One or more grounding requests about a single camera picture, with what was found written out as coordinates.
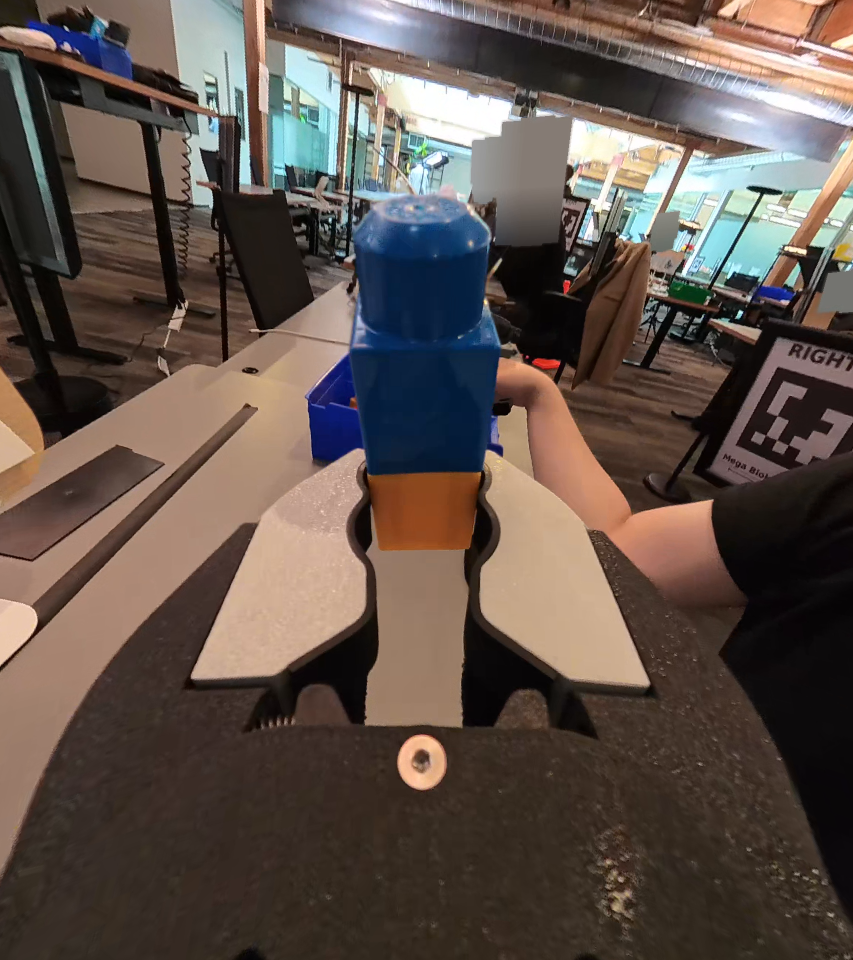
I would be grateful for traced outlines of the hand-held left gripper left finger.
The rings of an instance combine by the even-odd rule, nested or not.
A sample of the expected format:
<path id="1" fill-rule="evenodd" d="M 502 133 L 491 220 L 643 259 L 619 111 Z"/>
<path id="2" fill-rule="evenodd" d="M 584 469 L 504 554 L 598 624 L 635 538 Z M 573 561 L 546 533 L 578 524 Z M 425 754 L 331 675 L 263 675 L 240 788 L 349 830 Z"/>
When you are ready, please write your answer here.
<path id="1" fill-rule="evenodd" d="M 302 480 L 261 515 L 190 674 L 251 688 L 295 671 L 376 621 L 363 452 Z"/>

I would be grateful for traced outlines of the yellow toy block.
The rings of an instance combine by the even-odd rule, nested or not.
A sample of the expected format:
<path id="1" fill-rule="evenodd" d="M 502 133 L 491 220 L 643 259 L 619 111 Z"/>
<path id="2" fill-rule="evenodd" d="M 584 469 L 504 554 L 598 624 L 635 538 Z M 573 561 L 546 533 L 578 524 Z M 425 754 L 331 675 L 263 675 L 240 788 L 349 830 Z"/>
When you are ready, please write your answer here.
<path id="1" fill-rule="evenodd" d="M 380 550 L 465 550 L 470 546 L 481 472 L 367 472 L 366 481 Z"/>

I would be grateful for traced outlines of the blue plastic bin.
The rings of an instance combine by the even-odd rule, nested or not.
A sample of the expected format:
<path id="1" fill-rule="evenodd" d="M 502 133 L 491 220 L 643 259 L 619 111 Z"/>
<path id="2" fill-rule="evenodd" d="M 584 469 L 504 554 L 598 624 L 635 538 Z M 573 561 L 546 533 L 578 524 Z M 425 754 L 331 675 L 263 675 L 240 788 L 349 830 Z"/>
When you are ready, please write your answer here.
<path id="1" fill-rule="evenodd" d="M 363 450 L 371 474 L 477 473 L 492 438 L 497 348 L 355 351 L 306 394 L 312 456 Z"/>

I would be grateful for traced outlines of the blue toy block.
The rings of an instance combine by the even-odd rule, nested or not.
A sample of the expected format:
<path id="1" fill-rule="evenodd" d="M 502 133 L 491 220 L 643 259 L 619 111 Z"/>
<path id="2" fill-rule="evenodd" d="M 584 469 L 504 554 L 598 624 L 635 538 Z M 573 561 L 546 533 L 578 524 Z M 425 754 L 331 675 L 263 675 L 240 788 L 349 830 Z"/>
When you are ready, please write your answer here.
<path id="1" fill-rule="evenodd" d="M 501 359 L 485 304 L 490 241 L 442 196 L 384 200 L 356 229 L 348 355 L 368 474 L 482 470 Z"/>

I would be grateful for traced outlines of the black flat plate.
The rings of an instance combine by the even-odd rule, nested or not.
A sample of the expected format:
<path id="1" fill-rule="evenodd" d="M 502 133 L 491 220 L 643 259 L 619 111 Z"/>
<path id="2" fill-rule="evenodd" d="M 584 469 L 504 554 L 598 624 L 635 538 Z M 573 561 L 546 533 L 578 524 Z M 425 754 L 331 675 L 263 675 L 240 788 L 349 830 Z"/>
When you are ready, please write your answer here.
<path id="1" fill-rule="evenodd" d="M 115 445 L 0 515 L 0 557 L 32 562 L 164 466 Z"/>

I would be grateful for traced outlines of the black office chair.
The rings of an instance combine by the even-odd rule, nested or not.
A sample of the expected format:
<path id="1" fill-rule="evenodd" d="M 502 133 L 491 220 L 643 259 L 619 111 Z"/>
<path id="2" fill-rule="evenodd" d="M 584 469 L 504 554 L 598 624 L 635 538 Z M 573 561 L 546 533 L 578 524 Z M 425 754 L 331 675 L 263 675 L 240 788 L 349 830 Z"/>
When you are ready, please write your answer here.
<path id="1" fill-rule="evenodd" d="M 564 243 L 507 246 L 496 271 L 513 304 L 509 323 L 518 332 L 516 345 L 529 359 L 557 360 L 574 369 L 581 350 L 588 302 L 565 294 Z"/>

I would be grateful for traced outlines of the tan coat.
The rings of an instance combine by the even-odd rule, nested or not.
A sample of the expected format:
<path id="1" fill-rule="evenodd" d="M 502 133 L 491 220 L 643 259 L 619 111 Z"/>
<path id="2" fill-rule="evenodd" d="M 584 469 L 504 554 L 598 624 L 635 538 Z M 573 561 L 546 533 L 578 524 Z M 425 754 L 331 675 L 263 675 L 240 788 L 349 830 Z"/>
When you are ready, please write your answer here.
<path id="1" fill-rule="evenodd" d="M 585 266 L 568 294 L 579 297 L 596 281 L 586 309 L 576 369 L 570 389 L 582 383 L 609 386 L 633 346 L 647 302 L 651 249 L 649 242 L 616 239 L 605 270 Z"/>

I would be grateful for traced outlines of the white power strip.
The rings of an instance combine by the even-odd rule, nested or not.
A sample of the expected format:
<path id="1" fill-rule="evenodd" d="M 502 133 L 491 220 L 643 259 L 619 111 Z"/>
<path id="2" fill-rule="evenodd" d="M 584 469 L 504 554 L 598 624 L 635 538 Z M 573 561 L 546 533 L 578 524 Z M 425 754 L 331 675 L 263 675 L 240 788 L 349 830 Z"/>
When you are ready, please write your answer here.
<path id="1" fill-rule="evenodd" d="M 188 299 L 178 301 L 174 305 L 169 319 L 165 324 L 163 338 L 156 348 L 156 369 L 164 378 L 171 377 L 171 369 L 169 364 L 170 339 L 174 334 L 181 331 L 190 305 L 191 304 Z"/>

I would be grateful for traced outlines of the framed marker floor sign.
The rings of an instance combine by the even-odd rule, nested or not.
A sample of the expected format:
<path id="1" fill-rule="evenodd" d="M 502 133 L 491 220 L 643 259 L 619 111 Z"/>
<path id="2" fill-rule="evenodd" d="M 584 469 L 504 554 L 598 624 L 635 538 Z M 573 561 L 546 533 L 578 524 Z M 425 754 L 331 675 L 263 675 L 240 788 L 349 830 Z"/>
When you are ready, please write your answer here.
<path id="1" fill-rule="evenodd" d="M 673 471 L 643 478 L 660 500 L 693 499 L 682 481 L 692 460 L 695 475 L 732 487 L 853 451 L 853 332 L 769 319 L 750 339 Z"/>

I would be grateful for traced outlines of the wooden office desk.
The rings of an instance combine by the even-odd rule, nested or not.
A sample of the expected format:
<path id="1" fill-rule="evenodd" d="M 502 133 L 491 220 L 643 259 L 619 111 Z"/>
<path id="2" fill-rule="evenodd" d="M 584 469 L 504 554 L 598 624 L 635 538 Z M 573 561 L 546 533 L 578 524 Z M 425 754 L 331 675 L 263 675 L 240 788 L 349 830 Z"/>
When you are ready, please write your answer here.
<path id="1" fill-rule="evenodd" d="M 691 303 L 667 294 L 649 294 L 647 297 L 650 303 L 658 307 L 665 308 L 665 314 L 655 327 L 652 339 L 647 346 L 645 353 L 638 362 L 638 368 L 650 371 L 654 374 L 669 375 L 670 371 L 664 367 L 655 366 L 655 360 L 661 347 L 667 340 L 668 335 L 673 329 L 673 324 L 678 315 L 683 315 L 691 321 L 708 321 L 718 317 L 719 306 L 708 303 Z"/>

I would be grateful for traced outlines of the thin black pole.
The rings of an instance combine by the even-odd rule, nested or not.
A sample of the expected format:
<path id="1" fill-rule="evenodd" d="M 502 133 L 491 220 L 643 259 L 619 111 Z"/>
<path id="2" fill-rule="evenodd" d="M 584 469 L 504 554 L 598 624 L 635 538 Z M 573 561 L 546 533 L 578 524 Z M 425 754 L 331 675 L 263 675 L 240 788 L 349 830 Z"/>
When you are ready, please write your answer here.
<path id="1" fill-rule="evenodd" d="M 218 241 L 218 291 L 219 291 L 219 325 L 221 361 L 229 359 L 229 319 L 228 319 L 228 289 L 227 289 L 227 238 L 225 229 L 223 198 L 231 185 L 232 148 L 233 148 L 233 118 L 221 116 L 218 122 L 218 165 L 217 190 L 215 212 L 217 220 Z"/>

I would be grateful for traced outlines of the black floor lamp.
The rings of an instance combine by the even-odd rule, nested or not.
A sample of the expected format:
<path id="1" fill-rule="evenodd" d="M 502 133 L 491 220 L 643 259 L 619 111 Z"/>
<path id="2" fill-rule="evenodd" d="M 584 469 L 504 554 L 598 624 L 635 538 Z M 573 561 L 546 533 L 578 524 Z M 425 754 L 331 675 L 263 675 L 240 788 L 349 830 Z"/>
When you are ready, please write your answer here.
<path id="1" fill-rule="evenodd" d="M 707 289 L 708 289 L 709 291 L 713 291 L 713 289 L 715 288 L 716 284 L 718 283 L 723 269 L 725 268 L 726 264 L 728 263 L 728 261 L 729 261 L 730 258 L 732 257 L 732 254 L 733 254 L 736 246 L 738 246 L 739 242 L 741 241 L 741 239 L 742 239 L 742 237 L 743 237 L 746 229 L 748 228 L 751 220 L 753 219 L 753 217 L 754 217 L 754 215 L 755 215 L 758 207 L 761 205 L 761 202 L 762 202 L 765 198 L 769 198 L 769 197 L 779 197 L 779 196 L 782 194 L 782 191 L 779 190 L 779 189 L 772 188 L 772 187 L 769 187 L 769 186 L 756 185 L 756 184 L 754 184 L 754 185 L 749 185 L 749 186 L 747 187 L 747 190 L 748 190 L 751 194 L 754 195 L 754 201 L 753 201 L 753 203 L 752 203 L 749 211 L 747 212 L 747 214 L 746 214 L 745 217 L 743 218 L 743 221 L 742 221 L 742 223 L 740 224 L 740 227 L 738 228 L 737 233 L 734 234 L 734 236 L 733 236 L 733 238 L 732 238 L 732 241 L 731 241 L 730 245 L 728 246 L 726 252 L 724 253 L 723 257 L 720 259 L 720 261 L 719 261 L 718 264 L 716 265 L 716 268 L 714 269 L 714 271 L 713 271 L 713 273 L 712 273 L 712 275 L 711 275 L 711 277 L 710 277 L 710 280 L 709 280 L 709 282 L 708 282 Z"/>

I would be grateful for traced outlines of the wooden standing desk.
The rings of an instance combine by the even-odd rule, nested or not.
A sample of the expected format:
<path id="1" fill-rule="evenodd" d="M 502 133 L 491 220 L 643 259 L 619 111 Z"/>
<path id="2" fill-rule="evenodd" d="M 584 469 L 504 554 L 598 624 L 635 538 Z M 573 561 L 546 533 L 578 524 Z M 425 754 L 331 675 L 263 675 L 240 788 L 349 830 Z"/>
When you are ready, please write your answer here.
<path id="1" fill-rule="evenodd" d="M 0 49 L 22 54 L 32 62 L 51 100 L 138 124 L 153 207 L 164 294 L 161 297 L 135 294 L 133 299 L 145 306 L 169 310 L 184 307 L 187 314 L 203 318 L 215 317 L 215 309 L 188 300 L 182 289 L 160 156 L 162 130 L 169 130 L 189 139 L 198 134 L 199 116 L 214 116 L 215 113 L 169 92 L 98 69 L 65 52 L 24 45 L 1 36 Z"/>

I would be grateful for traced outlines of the blue storage box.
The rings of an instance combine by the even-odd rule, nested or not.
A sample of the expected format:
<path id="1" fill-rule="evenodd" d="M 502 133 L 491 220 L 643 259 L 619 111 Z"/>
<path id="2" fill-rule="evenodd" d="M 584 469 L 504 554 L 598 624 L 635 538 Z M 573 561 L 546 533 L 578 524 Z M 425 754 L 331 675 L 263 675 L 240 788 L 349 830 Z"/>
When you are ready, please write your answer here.
<path id="1" fill-rule="evenodd" d="M 126 80 L 133 78 L 133 62 L 127 49 L 129 30 L 98 16 L 68 23 L 29 21 L 27 28 L 48 35 L 60 52 L 71 53 L 88 66 Z"/>

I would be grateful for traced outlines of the silver ceiling air duct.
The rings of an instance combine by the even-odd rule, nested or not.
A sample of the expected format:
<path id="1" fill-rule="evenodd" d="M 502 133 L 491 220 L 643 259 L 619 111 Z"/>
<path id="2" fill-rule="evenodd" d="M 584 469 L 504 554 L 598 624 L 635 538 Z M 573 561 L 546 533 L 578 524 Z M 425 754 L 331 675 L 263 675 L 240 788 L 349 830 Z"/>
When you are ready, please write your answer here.
<path id="1" fill-rule="evenodd" d="M 506 51 L 521 66 L 535 54 L 591 58 L 698 89 L 853 128 L 853 73 L 708 36 L 676 21 L 630 26 L 624 19 L 542 18 L 502 6 L 427 8 L 401 4 L 410 25 L 397 48 L 425 61 L 493 73 Z"/>

